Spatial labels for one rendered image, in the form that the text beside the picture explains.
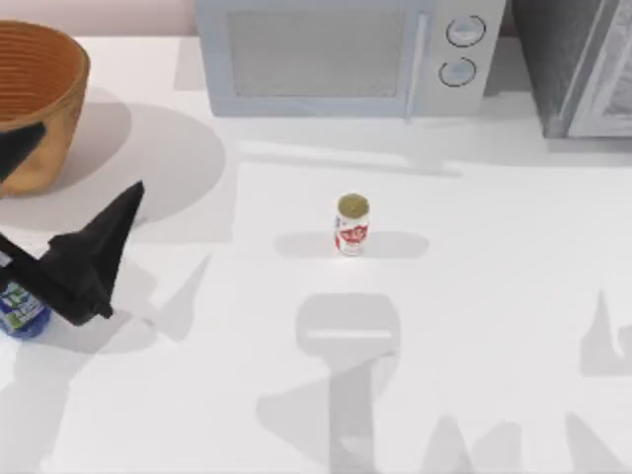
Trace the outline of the blue bottle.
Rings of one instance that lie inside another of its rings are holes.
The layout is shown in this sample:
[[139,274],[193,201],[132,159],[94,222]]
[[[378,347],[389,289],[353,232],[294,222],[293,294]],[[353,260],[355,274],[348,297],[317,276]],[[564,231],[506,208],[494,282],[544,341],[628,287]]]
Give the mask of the blue bottle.
[[50,321],[51,308],[14,282],[0,291],[0,330],[18,340],[38,337]]

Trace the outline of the brown woven basket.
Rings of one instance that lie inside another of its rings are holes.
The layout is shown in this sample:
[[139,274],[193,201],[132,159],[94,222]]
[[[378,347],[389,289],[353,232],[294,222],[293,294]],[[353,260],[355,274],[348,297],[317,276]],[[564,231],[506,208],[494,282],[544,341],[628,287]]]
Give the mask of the brown woven basket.
[[7,178],[0,196],[42,193],[59,177],[82,112],[90,73],[87,51],[43,25],[0,20],[0,158],[9,131],[42,123],[39,144]]

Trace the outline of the red and white can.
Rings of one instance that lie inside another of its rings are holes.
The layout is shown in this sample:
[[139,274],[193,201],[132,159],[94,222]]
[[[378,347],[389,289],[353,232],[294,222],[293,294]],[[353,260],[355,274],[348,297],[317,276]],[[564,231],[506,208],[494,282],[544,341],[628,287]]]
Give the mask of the red and white can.
[[368,236],[370,204],[357,193],[342,195],[336,208],[334,241],[345,256],[357,256]]

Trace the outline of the microwave oven door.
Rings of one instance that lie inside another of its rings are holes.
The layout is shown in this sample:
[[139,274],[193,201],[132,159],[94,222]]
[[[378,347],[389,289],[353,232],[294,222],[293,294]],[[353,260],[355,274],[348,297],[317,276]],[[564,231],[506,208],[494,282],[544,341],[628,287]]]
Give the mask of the microwave oven door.
[[195,0],[218,117],[404,117],[432,0]]

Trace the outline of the microwave oven knob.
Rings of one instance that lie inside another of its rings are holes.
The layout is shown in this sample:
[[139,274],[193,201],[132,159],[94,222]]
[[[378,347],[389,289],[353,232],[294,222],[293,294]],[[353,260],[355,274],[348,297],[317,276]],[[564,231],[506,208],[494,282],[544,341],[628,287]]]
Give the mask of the microwave oven knob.
[[446,61],[438,70],[440,82],[448,88],[460,88],[470,84],[477,76],[476,63],[465,56]]
[[483,39],[486,33],[485,21],[476,15],[452,20],[446,28],[447,40],[456,47],[469,47]]

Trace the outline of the pale microwave oven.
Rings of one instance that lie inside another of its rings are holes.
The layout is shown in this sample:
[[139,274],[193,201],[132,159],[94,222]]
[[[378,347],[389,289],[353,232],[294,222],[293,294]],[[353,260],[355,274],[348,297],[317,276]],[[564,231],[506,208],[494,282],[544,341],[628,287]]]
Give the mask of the pale microwave oven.
[[[432,0],[422,72],[418,85],[414,118],[462,117],[474,113],[483,98],[506,0]],[[449,23],[460,17],[476,15],[486,23],[486,33],[473,46],[456,47],[446,38]],[[465,56],[478,68],[476,78],[460,88],[448,88],[438,79],[439,68],[446,62]]]

